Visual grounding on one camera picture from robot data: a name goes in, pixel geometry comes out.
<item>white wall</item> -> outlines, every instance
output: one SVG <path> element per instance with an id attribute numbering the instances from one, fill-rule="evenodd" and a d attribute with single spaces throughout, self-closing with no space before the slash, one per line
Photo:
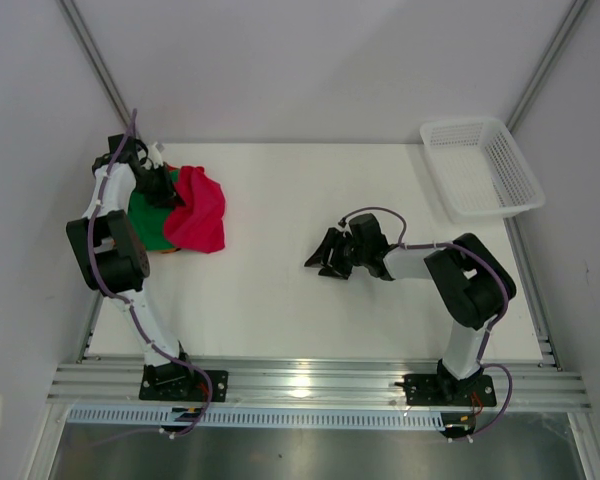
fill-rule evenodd
<path id="1" fill-rule="evenodd" d="M 51 0 L 0 0 L 0 479 L 19 478 L 56 364 L 75 351 L 84 286 L 64 233 L 119 131 Z"/>
<path id="2" fill-rule="evenodd" d="M 517 140 L 547 194 L 522 225 L 560 359 L 583 373 L 600 427 L 600 0 Z"/>
<path id="3" fill-rule="evenodd" d="M 78 0 L 143 134 L 420 141 L 506 119 L 571 0 Z"/>

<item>white table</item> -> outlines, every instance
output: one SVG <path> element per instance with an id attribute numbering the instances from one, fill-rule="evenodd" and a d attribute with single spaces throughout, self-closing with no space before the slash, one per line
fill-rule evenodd
<path id="1" fill-rule="evenodd" d="M 451 223 L 421 146 L 168 144 L 163 155 L 175 166 L 204 166 L 227 199 L 224 251 L 150 257 L 149 293 L 191 355 L 439 358 L 452 319 L 432 281 L 384 282 L 363 268 L 339 281 L 303 268 L 329 226 L 352 210 L 375 205 L 406 217 L 407 243 L 475 233 L 518 286 L 485 359 L 542 358 L 503 222 Z M 395 242 L 399 222 L 376 216 Z M 108 300 L 89 352 L 140 352 Z"/>

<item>white plastic basket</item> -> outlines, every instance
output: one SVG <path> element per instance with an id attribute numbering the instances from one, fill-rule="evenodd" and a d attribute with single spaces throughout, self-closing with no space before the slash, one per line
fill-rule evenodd
<path id="1" fill-rule="evenodd" d="M 425 123 L 420 135 L 429 170 L 453 221 L 506 218 L 544 205 L 538 180 L 497 118 Z"/>

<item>folded cloth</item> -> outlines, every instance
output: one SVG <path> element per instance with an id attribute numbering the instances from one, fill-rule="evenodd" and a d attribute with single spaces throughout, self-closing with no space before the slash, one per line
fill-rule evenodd
<path id="1" fill-rule="evenodd" d="M 175 185 L 178 183 L 177 169 L 170 169 L 169 175 Z M 129 199 L 129 220 L 138 238 L 149 251 L 168 252 L 174 245 L 164 236 L 163 227 L 173 208 L 156 208 L 147 203 L 144 195 L 132 192 Z"/>
<path id="2" fill-rule="evenodd" d="M 164 222 L 164 236 L 175 247 L 212 253 L 224 248 L 222 217 L 226 201 L 220 184 L 202 167 L 182 167 L 175 189 L 184 202 Z"/>

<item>red cloth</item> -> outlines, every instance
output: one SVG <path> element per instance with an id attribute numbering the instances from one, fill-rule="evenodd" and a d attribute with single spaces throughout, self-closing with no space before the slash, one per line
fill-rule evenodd
<path id="1" fill-rule="evenodd" d="M 182 167 L 175 189 L 184 206 L 176 207 L 165 220 L 165 238 L 188 250 L 204 253 L 222 250 L 226 201 L 220 184 L 207 177 L 202 167 Z"/>

